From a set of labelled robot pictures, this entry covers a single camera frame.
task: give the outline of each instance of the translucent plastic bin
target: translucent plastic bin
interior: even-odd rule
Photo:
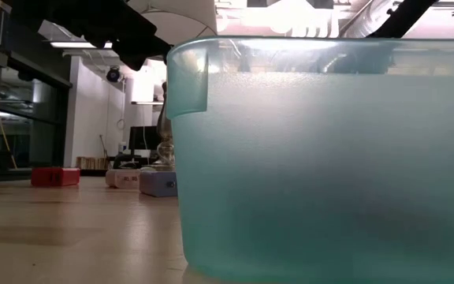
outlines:
[[[168,67],[193,268],[454,283],[454,41],[212,38]]]

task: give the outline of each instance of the white wall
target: white wall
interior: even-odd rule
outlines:
[[[125,94],[85,67],[73,57],[66,126],[65,166],[75,166],[76,157],[103,157],[99,135],[103,136],[108,155],[116,155],[123,140],[122,124]]]
[[[140,75],[125,80],[124,94],[86,67],[81,57],[72,57],[65,166],[75,166],[76,157],[103,157],[99,135],[113,156],[120,142],[128,144],[131,126],[157,125],[158,112],[153,113],[152,106],[131,104],[134,94],[154,92],[154,76]]]
[[[125,129],[124,129],[124,141],[129,141],[129,135],[131,132],[131,126],[150,126],[156,125],[152,118],[152,106],[145,105],[133,105],[132,93],[134,87],[137,87],[138,82],[136,79],[131,78],[125,81]]]

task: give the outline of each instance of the wooden floor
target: wooden floor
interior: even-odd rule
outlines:
[[[104,178],[37,189],[0,182],[0,284],[219,283],[183,256],[177,198],[107,189]]]

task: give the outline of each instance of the ceiling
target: ceiling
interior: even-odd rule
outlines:
[[[191,3],[205,2],[210,0],[194,0]],[[338,15],[338,28],[344,27],[370,0],[334,0],[334,10]],[[382,2],[384,0],[374,0],[375,2]],[[164,3],[175,3],[177,0],[160,0]],[[290,36],[291,32],[278,34],[267,27],[267,24],[253,24],[249,21],[250,15],[258,13],[257,11],[268,10],[269,8],[247,8],[247,0],[215,0],[218,8],[218,15],[216,16],[216,25],[218,26],[219,34],[222,35],[250,35],[250,36]],[[129,5],[136,11],[141,11],[148,5],[148,0],[131,0]],[[412,39],[454,39],[454,17],[452,16],[454,9],[435,9],[427,11],[422,19],[413,27],[412,30],[405,36]],[[171,36],[176,38],[177,41],[186,40],[181,38],[187,29],[199,30],[201,27],[197,23],[187,23],[183,25],[175,24],[169,25],[169,20],[172,20],[172,15],[167,15],[163,18],[163,22],[158,24],[159,27],[166,26],[171,31]],[[82,39],[76,38],[71,35],[67,30],[59,27],[50,22],[43,22],[39,32],[53,41],[72,41]],[[200,36],[212,35],[212,32],[205,31],[204,33],[198,32]],[[106,73],[112,65],[121,66],[121,71],[127,76],[131,76],[134,72],[125,67],[124,64],[118,59],[118,56],[111,50],[65,50],[65,53],[71,55],[79,55],[84,58],[84,64],[91,68],[93,71],[100,75]]]

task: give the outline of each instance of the glass window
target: glass window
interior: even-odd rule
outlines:
[[[50,166],[54,153],[54,126],[0,111],[10,151],[17,166]],[[0,150],[6,151],[0,127]]]
[[[1,82],[1,107],[12,107],[37,118],[57,118],[56,88],[11,68],[2,70]]]

